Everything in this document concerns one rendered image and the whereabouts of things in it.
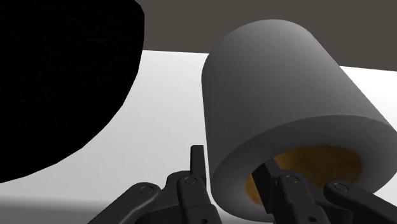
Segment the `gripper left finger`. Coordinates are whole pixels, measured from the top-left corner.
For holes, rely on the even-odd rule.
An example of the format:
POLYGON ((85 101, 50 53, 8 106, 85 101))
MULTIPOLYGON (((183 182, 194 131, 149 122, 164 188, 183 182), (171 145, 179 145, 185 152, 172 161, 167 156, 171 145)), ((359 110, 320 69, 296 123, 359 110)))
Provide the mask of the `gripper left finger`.
POLYGON ((190 148, 190 169, 168 175, 164 188, 131 186, 88 224, 222 224, 206 188, 204 147, 190 148))

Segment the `grey toilet paper roll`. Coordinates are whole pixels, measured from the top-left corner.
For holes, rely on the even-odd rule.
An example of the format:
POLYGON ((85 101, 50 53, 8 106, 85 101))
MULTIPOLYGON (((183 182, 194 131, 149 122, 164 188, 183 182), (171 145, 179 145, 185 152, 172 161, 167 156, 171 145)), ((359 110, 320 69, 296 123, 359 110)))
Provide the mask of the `grey toilet paper roll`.
POLYGON ((262 163, 300 147, 338 146, 362 163, 356 184, 376 192, 397 173, 397 131, 314 36, 285 20, 243 25, 202 70, 212 196, 224 211, 272 221, 246 181, 262 163))

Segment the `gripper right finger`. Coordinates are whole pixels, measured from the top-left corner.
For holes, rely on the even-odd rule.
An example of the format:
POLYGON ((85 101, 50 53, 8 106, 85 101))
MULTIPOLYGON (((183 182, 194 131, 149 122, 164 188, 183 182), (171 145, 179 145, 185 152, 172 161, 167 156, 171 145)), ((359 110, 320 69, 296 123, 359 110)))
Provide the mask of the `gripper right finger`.
POLYGON ((274 224, 397 224, 396 206, 345 180, 329 181, 319 190, 273 159, 252 177, 274 224))

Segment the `black round object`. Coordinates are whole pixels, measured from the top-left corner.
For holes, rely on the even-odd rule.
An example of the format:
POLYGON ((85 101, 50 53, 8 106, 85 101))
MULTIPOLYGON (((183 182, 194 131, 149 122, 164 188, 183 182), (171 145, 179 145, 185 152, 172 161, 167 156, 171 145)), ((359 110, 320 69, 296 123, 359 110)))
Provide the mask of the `black round object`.
POLYGON ((0 184, 55 165, 111 121, 144 28, 136 0, 0 0, 0 184))

